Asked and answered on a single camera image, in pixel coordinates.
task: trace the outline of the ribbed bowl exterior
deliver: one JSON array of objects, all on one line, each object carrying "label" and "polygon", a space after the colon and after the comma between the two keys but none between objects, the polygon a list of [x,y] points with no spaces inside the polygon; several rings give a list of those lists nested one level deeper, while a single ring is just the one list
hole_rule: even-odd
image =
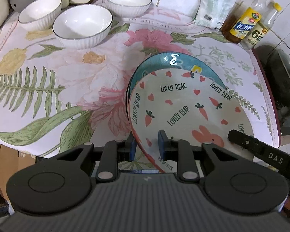
[{"label": "ribbed bowl exterior", "polygon": [[117,5],[105,0],[105,3],[109,10],[119,17],[134,18],[142,15],[150,6],[150,4],[142,7],[128,7]]},{"label": "ribbed bowl exterior", "polygon": [[112,23],[110,24],[110,26],[107,27],[106,30],[92,37],[87,37],[83,39],[64,39],[56,35],[56,38],[62,43],[63,46],[67,48],[73,48],[73,49],[79,49],[79,50],[89,49],[89,48],[95,47],[96,45],[101,43],[104,40],[104,38],[106,38],[106,36],[108,35],[111,29],[111,25]]},{"label": "ribbed bowl exterior", "polygon": [[40,18],[36,21],[30,22],[30,23],[20,23],[20,25],[27,31],[44,31],[49,29],[56,17],[60,14],[61,12],[61,5],[55,9],[52,13],[50,13],[49,15]]}]

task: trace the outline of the red tablecloth edge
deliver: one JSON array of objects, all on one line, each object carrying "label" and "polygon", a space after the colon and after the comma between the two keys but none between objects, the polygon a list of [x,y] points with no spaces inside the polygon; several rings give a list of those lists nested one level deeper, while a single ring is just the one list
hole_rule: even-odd
[{"label": "red tablecloth edge", "polygon": [[254,56],[255,56],[255,58],[256,58],[256,60],[258,62],[258,65],[259,65],[260,70],[262,72],[263,78],[265,80],[266,87],[268,88],[268,93],[269,93],[270,98],[271,98],[271,102],[272,102],[272,105],[273,105],[274,114],[275,114],[275,118],[276,118],[276,124],[277,124],[277,130],[278,130],[278,141],[279,141],[279,146],[280,146],[281,145],[281,130],[280,130],[278,113],[277,113],[277,109],[276,109],[276,104],[275,104],[275,101],[274,101],[274,97],[273,97],[273,94],[272,94],[272,90],[271,90],[270,85],[268,83],[268,79],[265,76],[265,72],[264,72],[263,67],[261,65],[260,59],[259,59],[259,57],[258,57],[258,55],[256,53],[256,50],[254,48],[252,48],[251,50],[252,50],[252,53],[254,54]]}]

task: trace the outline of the floral tablecloth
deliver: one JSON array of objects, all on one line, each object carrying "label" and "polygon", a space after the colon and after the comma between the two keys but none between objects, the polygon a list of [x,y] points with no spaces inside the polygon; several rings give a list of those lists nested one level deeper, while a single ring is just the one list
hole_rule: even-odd
[{"label": "floral tablecloth", "polygon": [[[273,106],[256,58],[191,18],[158,7],[115,18],[92,49],[64,48],[52,29],[27,32],[10,18],[0,34],[0,143],[51,157],[91,141],[103,146],[130,132],[125,92],[136,67],[160,52],[192,55],[210,66],[235,97],[255,137],[279,146]],[[138,149],[122,169],[153,168]]]}]

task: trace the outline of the plastic bottle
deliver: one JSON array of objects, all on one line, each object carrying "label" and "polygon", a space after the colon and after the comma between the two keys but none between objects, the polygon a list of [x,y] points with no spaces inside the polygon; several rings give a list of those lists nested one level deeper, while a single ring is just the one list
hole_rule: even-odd
[{"label": "plastic bottle", "polygon": [[261,19],[266,8],[266,0],[254,0],[252,3],[244,0],[221,27],[223,36],[238,44]]},{"label": "plastic bottle", "polygon": [[241,45],[245,50],[252,49],[265,36],[265,34],[268,33],[268,31],[273,27],[274,20],[279,11],[281,11],[281,7],[278,3],[275,3],[272,9],[264,13],[261,20],[241,41]]}]

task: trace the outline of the cardboard box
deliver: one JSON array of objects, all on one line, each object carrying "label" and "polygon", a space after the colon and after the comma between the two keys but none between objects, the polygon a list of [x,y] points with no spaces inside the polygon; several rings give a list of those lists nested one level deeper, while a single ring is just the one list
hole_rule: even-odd
[{"label": "cardboard box", "polygon": [[0,194],[8,199],[6,194],[6,183],[8,179],[19,170],[29,167],[36,162],[33,155],[19,152],[6,146],[0,146]]}]

